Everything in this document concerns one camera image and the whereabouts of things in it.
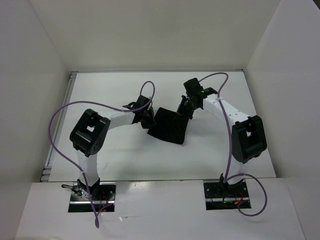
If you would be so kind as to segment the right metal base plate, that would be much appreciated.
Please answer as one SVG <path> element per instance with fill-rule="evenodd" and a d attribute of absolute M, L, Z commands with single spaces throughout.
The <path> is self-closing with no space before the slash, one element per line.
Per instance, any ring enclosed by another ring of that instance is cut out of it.
<path fill-rule="evenodd" d="M 238 183 L 232 189 L 223 189 L 219 181 L 203 182 L 206 210 L 251 209 L 249 192 L 245 181 Z"/>

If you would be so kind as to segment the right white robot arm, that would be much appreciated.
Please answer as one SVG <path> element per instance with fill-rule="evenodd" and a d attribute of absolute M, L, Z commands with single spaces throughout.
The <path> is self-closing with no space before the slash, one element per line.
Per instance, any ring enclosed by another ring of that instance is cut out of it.
<path fill-rule="evenodd" d="M 181 97 L 177 109 L 179 115 L 191 119 L 195 110 L 202 109 L 227 127 L 229 153 L 226 169 L 221 174 L 219 191 L 229 197 L 244 179 L 249 160 L 259 157 L 267 149 L 263 121 L 258 115 L 250 116 L 241 112 L 211 87 Z"/>

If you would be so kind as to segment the metal base plate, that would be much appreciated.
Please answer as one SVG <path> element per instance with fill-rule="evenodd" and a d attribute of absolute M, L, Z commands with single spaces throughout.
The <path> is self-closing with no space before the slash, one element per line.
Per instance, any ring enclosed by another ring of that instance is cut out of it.
<path fill-rule="evenodd" d="M 102 181 L 91 197 L 95 210 L 102 212 L 114 212 L 116 199 L 116 182 Z M 88 193 L 80 188 L 76 182 L 72 185 L 62 184 L 62 188 L 71 190 L 69 200 L 69 213 L 93 212 Z"/>
<path fill-rule="evenodd" d="M 203 182 L 206 210 L 251 209 L 249 192 L 245 181 L 238 183 L 232 189 L 223 189 L 219 181 Z"/>

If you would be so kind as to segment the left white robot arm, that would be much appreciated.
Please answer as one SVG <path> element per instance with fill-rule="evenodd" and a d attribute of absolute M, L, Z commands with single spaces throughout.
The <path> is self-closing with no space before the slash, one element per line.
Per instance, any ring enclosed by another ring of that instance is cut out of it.
<path fill-rule="evenodd" d="M 156 125 L 152 100 L 143 95 L 124 105 L 121 110 L 108 111 L 104 115 L 88 108 L 78 120 L 69 139 L 76 150 L 81 168 L 77 185 L 88 200 L 96 199 L 100 193 L 98 152 L 103 147 L 108 131 L 138 123 L 143 129 Z"/>

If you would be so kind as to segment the black skirt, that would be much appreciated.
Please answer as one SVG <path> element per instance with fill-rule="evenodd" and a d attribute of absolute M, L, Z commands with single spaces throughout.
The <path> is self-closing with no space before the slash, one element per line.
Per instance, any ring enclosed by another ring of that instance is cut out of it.
<path fill-rule="evenodd" d="M 160 107 L 154 116 L 155 125 L 147 134 L 161 141 L 182 145 L 189 119 L 177 112 Z"/>

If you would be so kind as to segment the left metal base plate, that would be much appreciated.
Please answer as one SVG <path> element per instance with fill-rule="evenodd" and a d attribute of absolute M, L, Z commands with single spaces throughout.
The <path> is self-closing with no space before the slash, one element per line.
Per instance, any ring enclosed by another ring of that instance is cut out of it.
<path fill-rule="evenodd" d="M 91 197 L 95 210 L 102 212 L 114 212 L 116 199 L 116 182 L 102 181 Z M 62 188 L 71 190 L 69 200 L 69 213 L 93 212 L 88 193 L 80 188 L 76 182 L 72 185 L 62 184 Z"/>

